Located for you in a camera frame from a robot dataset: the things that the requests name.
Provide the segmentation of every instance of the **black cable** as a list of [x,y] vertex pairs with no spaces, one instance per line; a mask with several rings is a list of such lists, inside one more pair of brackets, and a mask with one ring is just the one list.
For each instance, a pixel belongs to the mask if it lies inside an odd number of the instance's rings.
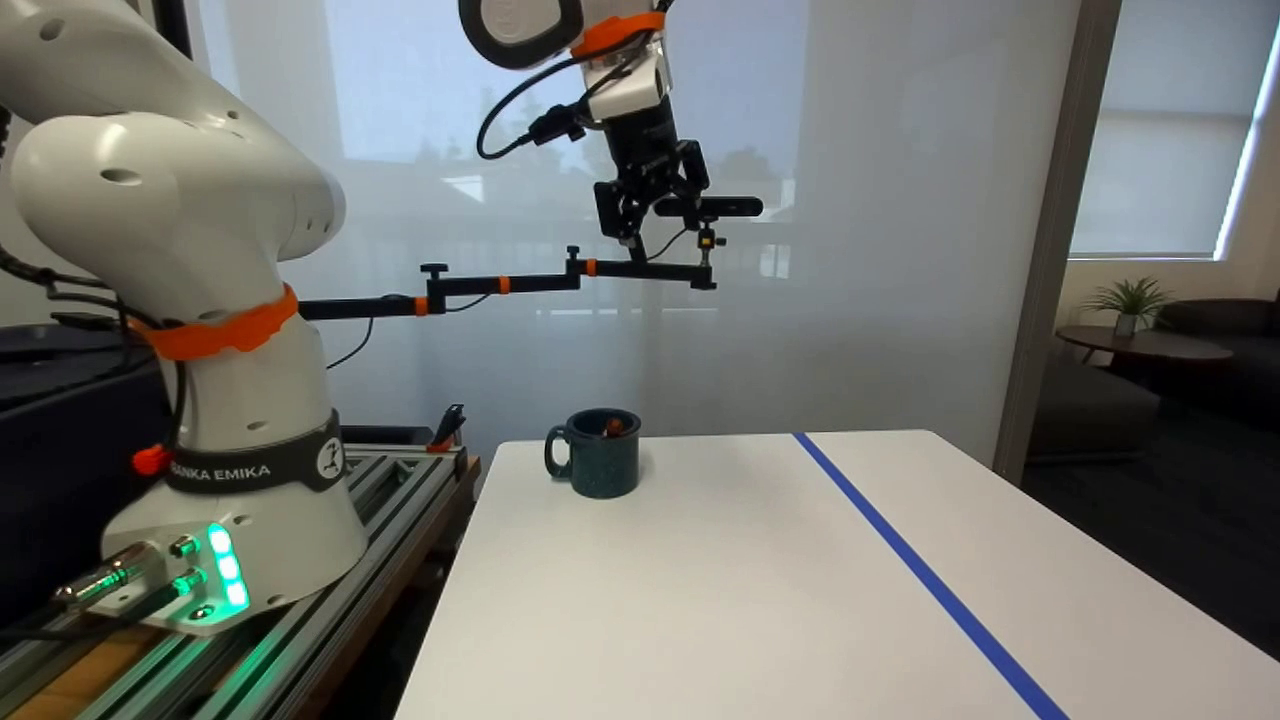
[[506,101],[498,101],[498,104],[485,113],[485,120],[480,120],[480,134],[476,134],[476,157],[480,157],[480,162],[506,162],[506,157],[511,157],[516,149],[523,149],[523,143],[532,139],[528,134],[523,134],[523,137],[516,137],[511,143],[506,143],[506,149],[490,152],[490,149],[485,149],[490,127],[498,123],[498,116],[499,116],[507,104],[516,104],[516,101],[521,101],[523,94],[532,94],[535,86],[544,86],[544,80],[553,80],[553,76],[568,72],[571,64],[579,64],[579,59],[559,59],[559,64],[553,64],[553,68],[544,68],[544,72],[535,72],[535,76],[521,80]]
[[[523,94],[532,94],[535,86],[544,86],[544,80],[553,80],[553,76],[559,76],[559,72],[568,72],[568,68],[578,68],[578,64],[593,64],[593,59],[601,59],[601,58],[614,58],[614,52],[622,52],[622,50],[627,50],[627,45],[635,45],[635,36],[627,36],[627,40],[622,40],[622,45],[614,45],[614,50],[601,50],[601,52],[593,52],[593,58],[568,58],[568,59],[559,59],[559,64],[528,76],[528,80],[521,80],[507,96],[499,96],[499,101],[485,113],[480,134],[476,134],[476,157],[480,157],[480,162],[506,162],[506,157],[511,157],[516,149],[532,143],[535,137],[523,134],[523,137],[516,137],[511,143],[506,143],[506,149],[498,149],[498,152],[485,149],[485,143],[490,143],[490,127],[493,127],[493,123],[499,120],[499,113],[506,113],[507,104],[516,104]],[[579,113],[607,80],[616,80],[622,68],[614,68],[605,80],[598,80],[598,86],[571,104],[571,113]]]
[[166,590],[147,591],[145,600],[137,600],[125,618],[113,618],[103,623],[92,623],[92,627],[0,627],[0,639],[52,639],[52,643],[103,639],[103,635],[115,635],[115,632],[139,623],[145,618],[160,611],[178,598],[181,591],[174,585],[166,585]]
[[472,313],[472,310],[480,310],[490,300],[490,292],[485,298],[476,298],[472,304],[463,304],[463,310],[449,310],[449,317],[458,317],[458,313]]
[[56,268],[38,268],[38,263],[11,258],[7,250],[0,250],[0,271],[30,279],[30,284],[41,284],[41,290],[52,290],[52,284],[109,290],[92,275],[66,275]]
[[347,360],[356,360],[356,355],[370,348],[370,342],[373,342],[373,324],[378,324],[378,317],[365,322],[362,343],[356,343],[347,355],[334,360],[330,370],[344,370]]
[[680,227],[662,252],[652,252],[647,263],[664,260],[680,246],[680,237],[687,237],[687,227]]
[[635,72],[635,59],[644,59],[644,52],[647,52],[647,40],[652,40],[652,33],[635,36],[631,58],[622,59],[614,72],[605,72],[571,108],[593,120],[593,113],[588,113],[593,96],[601,96],[601,87],[631,76],[631,72]]

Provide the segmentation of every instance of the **coffee mug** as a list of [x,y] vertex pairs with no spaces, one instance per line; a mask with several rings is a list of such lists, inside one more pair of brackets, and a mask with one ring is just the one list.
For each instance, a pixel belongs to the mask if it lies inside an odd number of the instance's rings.
[[588,408],[548,434],[544,464],[579,495],[627,495],[641,483],[641,418],[623,408]]

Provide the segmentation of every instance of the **white table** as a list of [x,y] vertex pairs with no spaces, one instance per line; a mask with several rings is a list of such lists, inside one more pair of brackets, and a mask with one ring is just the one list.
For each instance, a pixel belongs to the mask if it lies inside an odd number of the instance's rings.
[[1280,716],[1277,659],[934,434],[641,457],[601,504],[498,453],[404,720]]

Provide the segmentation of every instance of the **blue stripe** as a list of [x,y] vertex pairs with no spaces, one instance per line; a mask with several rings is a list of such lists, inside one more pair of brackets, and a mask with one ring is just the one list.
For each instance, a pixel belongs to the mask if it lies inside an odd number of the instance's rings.
[[1008,656],[984,620],[926,564],[926,555],[878,512],[878,504],[813,445],[798,434],[801,450],[832,476],[848,504],[886,538],[886,546],[915,574],[929,598],[961,623],[961,632],[994,659],[1008,688],[1040,716],[1064,720],[1068,714]]

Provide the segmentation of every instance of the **potted plant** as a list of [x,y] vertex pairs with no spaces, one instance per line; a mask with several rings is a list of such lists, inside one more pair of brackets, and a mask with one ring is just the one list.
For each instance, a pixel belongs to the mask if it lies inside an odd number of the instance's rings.
[[1124,342],[1138,336],[1157,317],[1159,304],[1164,304],[1164,292],[1157,290],[1154,275],[1121,279],[1103,290],[1098,300],[1099,313],[1116,313],[1112,332]]

